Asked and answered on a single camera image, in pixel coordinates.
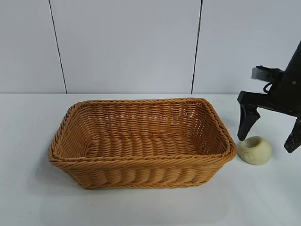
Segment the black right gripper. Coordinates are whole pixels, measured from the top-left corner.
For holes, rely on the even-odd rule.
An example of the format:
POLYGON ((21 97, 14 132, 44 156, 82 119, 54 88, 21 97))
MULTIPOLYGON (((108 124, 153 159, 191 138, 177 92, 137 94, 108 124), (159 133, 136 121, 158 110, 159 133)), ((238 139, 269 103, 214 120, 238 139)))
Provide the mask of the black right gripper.
MULTIPOLYGON (((263 93, 241 91, 238 139, 244 141, 251 127, 260 118, 258 107, 288 114, 301 115, 301 46, 298 45, 286 69, 262 65, 252 69, 252 79, 267 82, 263 93)), ((301 119, 297 118, 284 148, 292 153, 301 145, 301 119)))

